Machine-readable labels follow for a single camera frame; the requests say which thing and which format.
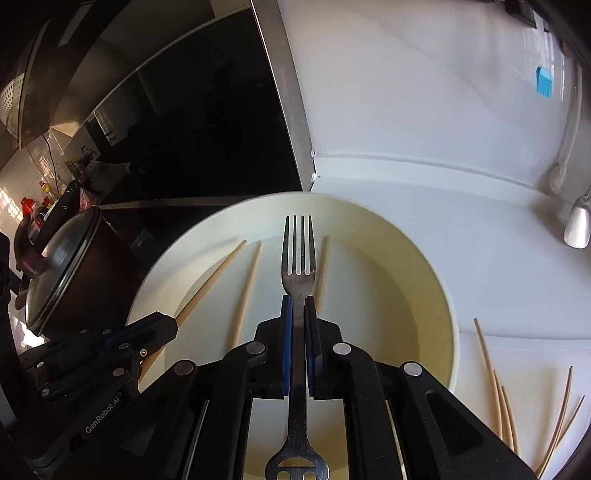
blue sticky note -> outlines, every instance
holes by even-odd
[[[546,98],[552,97],[552,74],[540,66],[535,71],[536,90]]]

colander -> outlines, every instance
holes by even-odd
[[[6,125],[6,129],[13,137],[17,136],[18,104],[21,99],[22,81],[24,77],[25,74],[21,73],[6,85],[2,93],[0,93],[0,121]],[[13,105],[17,107],[14,112],[12,111]]]

bottle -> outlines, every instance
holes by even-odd
[[[61,179],[61,177],[59,175],[57,176],[57,186],[60,188],[60,197],[61,197],[62,195],[64,195],[64,192],[68,188],[68,185],[65,181],[63,181]]]
[[[41,187],[41,191],[49,199],[50,203],[53,203],[53,202],[55,202],[57,200],[56,199],[56,195],[52,192],[51,186],[48,183],[45,183],[43,180],[40,180],[39,181],[39,186]]]

tiled wall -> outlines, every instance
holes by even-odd
[[[51,145],[57,174],[66,183],[70,182],[73,178],[64,162],[65,155],[62,155],[53,136],[46,134],[46,138]],[[44,194],[39,187],[40,181],[55,188],[49,149],[41,137],[17,151],[0,171],[0,231],[11,239],[10,267],[13,271],[16,271],[13,241],[22,220],[21,199],[27,197],[41,203]]]

pan handle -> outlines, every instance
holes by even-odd
[[[41,255],[29,240],[29,225],[31,214],[26,214],[18,225],[14,235],[14,257],[17,261],[17,270],[23,272],[29,278],[37,278],[45,270],[47,259]]]

